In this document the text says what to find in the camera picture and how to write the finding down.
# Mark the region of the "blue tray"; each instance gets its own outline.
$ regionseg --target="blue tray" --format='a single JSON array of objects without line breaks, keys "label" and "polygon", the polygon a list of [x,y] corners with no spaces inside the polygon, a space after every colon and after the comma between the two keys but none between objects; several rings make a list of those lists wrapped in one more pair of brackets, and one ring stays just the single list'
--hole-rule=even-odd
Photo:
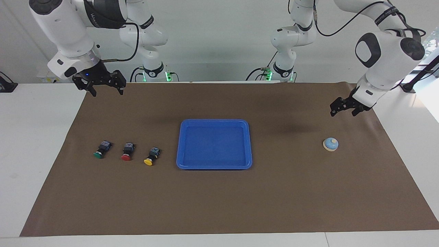
[{"label": "blue tray", "polygon": [[245,120],[187,119],[181,123],[177,166],[185,170],[245,170],[252,166]]}]

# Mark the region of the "brown table surface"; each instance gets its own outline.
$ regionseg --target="brown table surface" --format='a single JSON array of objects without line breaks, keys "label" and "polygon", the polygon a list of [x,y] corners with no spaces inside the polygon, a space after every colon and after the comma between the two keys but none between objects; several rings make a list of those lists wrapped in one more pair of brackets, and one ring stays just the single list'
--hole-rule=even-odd
[{"label": "brown table surface", "polygon": [[[353,85],[129,84],[96,87],[76,116],[21,236],[439,229],[373,111],[330,117]],[[244,119],[253,166],[176,166],[184,119]],[[336,152],[322,142],[335,137]],[[104,159],[93,152],[114,143]],[[120,159],[134,142],[133,160]],[[152,167],[152,146],[163,149]]]}]

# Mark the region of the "white table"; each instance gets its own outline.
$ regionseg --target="white table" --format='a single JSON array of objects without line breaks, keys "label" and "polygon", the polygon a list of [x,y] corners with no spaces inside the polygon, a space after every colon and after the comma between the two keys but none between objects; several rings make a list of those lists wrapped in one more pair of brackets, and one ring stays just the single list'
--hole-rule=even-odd
[{"label": "white table", "polygon": [[[20,84],[14,93],[0,94],[0,247],[439,246],[439,230],[18,238],[84,95],[73,84]],[[439,218],[439,123],[416,95],[400,89],[386,94],[374,109]]]}]

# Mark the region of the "small round toy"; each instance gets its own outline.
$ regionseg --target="small round toy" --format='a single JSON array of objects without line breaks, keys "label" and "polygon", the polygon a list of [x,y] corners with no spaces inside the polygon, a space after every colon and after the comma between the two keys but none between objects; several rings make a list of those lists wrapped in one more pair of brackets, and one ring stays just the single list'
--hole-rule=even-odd
[{"label": "small round toy", "polygon": [[329,152],[333,152],[338,148],[338,141],[335,138],[329,137],[323,141],[323,147]]}]

